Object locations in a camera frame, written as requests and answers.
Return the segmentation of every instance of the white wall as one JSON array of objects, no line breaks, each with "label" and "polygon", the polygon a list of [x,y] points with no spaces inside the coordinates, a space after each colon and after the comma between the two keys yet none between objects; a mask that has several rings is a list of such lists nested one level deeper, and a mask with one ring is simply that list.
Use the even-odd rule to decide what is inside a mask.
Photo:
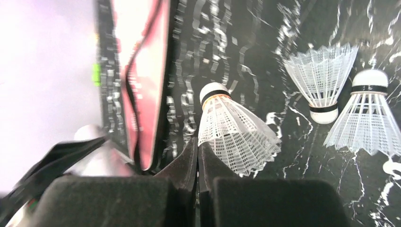
[{"label": "white wall", "polygon": [[0,0],[0,194],[57,142],[100,124],[91,0]]}]

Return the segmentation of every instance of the marble tabletop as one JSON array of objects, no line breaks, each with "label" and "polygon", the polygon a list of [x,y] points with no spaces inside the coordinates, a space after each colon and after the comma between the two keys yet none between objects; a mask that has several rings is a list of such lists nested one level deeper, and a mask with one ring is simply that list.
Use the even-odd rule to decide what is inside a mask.
[{"label": "marble tabletop", "polygon": [[[324,147],[332,124],[311,120],[307,101],[282,63],[289,54],[310,48],[359,45],[338,100],[340,111],[355,74],[381,69],[389,76],[388,102],[400,123],[400,13],[398,0],[180,0],[167,99],[170,149],[179,153],[197,133],[200,89],[220,82],[282,139],[275,161],[251,177],[322,179],[340,194],[353,226],[401,226],[401,173],[397,168],[385,173],[388,157],[381,153]],[[393,160],[401,162],[400,157]]]}]

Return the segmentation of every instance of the shuttlecock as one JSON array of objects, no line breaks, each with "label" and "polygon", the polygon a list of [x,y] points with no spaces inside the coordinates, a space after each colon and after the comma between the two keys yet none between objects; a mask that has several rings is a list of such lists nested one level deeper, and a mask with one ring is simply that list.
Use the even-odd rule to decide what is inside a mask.
[{"label": "shuttlecock", "polygon": [[280,139],[256,115],[234,102],[225,86],[207,84],[200,91],[203,114],[198,146],[209,143],[217,157],[238,175],[248,176],[274,161]]},{"label": "shuttlecock", "polygon": [[352,152],[364,149],[388,156],[401,154],[401,132],[386,102],[388,79],[380,70],[364,70],[352,81],[351,98],[324,145]]},{"label": "shuttlecock", "polygon": [[284,60],[291,79],[309,102],[311,118],[329,124],[338,116],[337,99],[357,56],[358,47],[321,47]]}]

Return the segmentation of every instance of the shuttlecock netting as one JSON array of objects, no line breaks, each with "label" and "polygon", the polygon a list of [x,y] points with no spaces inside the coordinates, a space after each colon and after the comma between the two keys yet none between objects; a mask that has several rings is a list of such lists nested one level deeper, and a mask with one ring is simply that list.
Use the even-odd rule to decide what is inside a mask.
[{"label": "shuttlecock netting", "polygon": [[284,66],[291,79],[313,107],[336,104],[357,56],[358,47],[321,47],[291,55]]},{"label": "shuttlecock netting", "polygon": [[356,93],[348,101],[327,135],[324,145],[347,147],[370,155],[381,151],[389,156],[401,154],[401,133],[385,96]]},{"label": "shuttlecock netting", "polygon": [[208,142],[220,160],[246,176],[280,152],[276,134],[252,112],[226,97],[206,103],[198,138],[198,145]]}]

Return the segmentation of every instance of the shuttlecock with orange band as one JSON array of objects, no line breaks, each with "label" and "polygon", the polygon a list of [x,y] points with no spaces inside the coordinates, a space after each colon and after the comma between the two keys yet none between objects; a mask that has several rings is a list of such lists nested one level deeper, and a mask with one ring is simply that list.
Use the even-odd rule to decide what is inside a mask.
[{"label": "shuttlecock with orange band", "polygon": [[221,161],[238,175],[248,176],[280,152],[277,138],[268,125],[231,99],[220,83],[207,84],[200,91],[202,118],[198,146],[209,143]]}]

